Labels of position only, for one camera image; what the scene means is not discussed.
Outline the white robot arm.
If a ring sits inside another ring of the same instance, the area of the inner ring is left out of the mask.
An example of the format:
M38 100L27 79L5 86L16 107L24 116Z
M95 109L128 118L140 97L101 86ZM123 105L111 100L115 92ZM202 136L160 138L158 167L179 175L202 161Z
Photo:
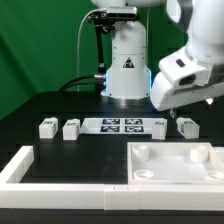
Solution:
M102 95L121 103L149 99L159 110L224 95L224 0L91 0L101 32L112 35L112 65ZM164 4L170 20L188 34L185 46L146 65L146 28L137 9Z

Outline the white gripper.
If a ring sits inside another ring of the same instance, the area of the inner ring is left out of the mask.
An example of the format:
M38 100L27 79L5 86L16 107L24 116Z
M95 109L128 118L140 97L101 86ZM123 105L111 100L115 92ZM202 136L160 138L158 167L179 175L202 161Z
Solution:
M158 111L224 95L224 65L212 65L192 58L185 47L159 62L150 94Z

